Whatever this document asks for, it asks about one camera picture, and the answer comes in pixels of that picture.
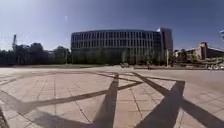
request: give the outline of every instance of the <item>distant building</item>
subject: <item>distant building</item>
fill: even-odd
[[[136,64],[152,58],[166,61],[166,51],[172,55],[173,39],[170,29],[94,30],[75,32],[71,36],[74,62],[105,59],[105,63]]]
[[[12,49],[13,51],[16,50],[16,45],[17,45],[17,35],[13,36],[13,42],[12,42]]]
[[[224,30],[220,31],[220,33],[221,33],[221,39],[224,42]]]
[[[197,48],[186,50],[188,56],[196,56],[198,60],[205,60],[206,58],[223,57],[224,51],[209,48],[207,42],[201,42]]]

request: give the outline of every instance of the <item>blue sky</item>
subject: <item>blue sky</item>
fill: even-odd
[[[224,0],[0,0],[0,48],[42,43],[70,47],[72,32],[93,29],[173,30],[174,47],[201,41],[224,49]]]

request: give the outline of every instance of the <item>paved plaza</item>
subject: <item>paved plaza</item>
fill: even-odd
[[[0,71],[10,128],[224,128],[224,72]]]

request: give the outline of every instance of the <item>pole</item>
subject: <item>pole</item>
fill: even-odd
[[[168,49],[166,50],[166,66],[168,67],[169,65],[169,51]]]

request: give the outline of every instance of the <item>curved building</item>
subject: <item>curved building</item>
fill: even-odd
[[[170,29],[95,30],[75,32],[71,37],[74,63],[135,64],[153,58],[165,61],[165,50],[172,51],[172,47]]]

